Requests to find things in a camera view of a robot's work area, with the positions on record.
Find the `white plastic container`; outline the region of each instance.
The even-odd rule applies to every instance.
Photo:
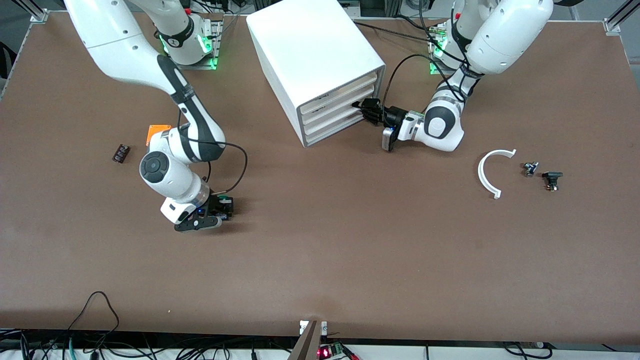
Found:
[[[336,0],[283,0],[247,16],[262,71],[308,147],[362,120],[385,63]]]

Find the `white drawer unit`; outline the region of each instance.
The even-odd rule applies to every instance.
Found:
[[[260,66],[308,147],[362,120],[385,64],[336,0],[283,0],[247,16]]]

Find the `white curved handle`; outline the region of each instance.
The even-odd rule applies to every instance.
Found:
[[[513,149],[513,151],[508,151],[508,150],[490,151],[490,152],[487,152],[486,155],[484,155],[482,160],[480,160],[480,164],[478,164],[478,177],[480,178],[480,182],[487,190],[493,193],[494,199],[500,198],[501,191],[500,189],[496,188],[494,185],[491,185],[491,183],[489,183],[489,180],[486,179],[486,176],[484,174],[484,161],[491,155],[502,155],[502,156],[506,156],[507,158],[512,158],[515,154],[516,154],[516,149]]]

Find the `gray floor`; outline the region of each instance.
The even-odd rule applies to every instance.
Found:
[[[52,0],[36,0],[37,3],[50,10],[60,10]],[[585,0],[578,4],[576,13],[579,20],[602,20],[609,16],[625,0]],[[433,9],[424,12],[424,16],[433,18],[448,17],[453,0],[436,0]],[[401,13],[407,16],[417,15],[417,11],[403,3]],[[10,0],[0,0],[0,41],[14,51],[20,49],[22,39],[29,26],[30,16]],[[556,6],[552,16],[554,20],[571,20],[567,8]],[[636,12],[621,26],[621,38],[631,69],[640,89],[640,11]]]

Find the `brown tabletop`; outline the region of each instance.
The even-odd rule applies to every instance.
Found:
[[[363,33],[387,78],[425,51]],[[640,344],[640,96],[601,24],[550,23],[484,78],[452,153],[387,153],[366,122],[303,149],[244,18],[226,36],[219,69],[186,77],[249,167],[231,221],[180,234],[138,175],[148,126],[174,124],[175,105],[102,74],[66,13],[33,26],[0,102],[0,327],[66,328],[103,290],[130,331],[294,335],[317,318],[341,337]],[[439,81],[412,59],[387,104],[420,111]],[[499,200],[476,175],[494,149],[517,149],[487,161]],[[560,190],[526,161],[564,172]],[[225,151],[212,186],[242,163]],[[77,326],[113,326],[104,301]]]

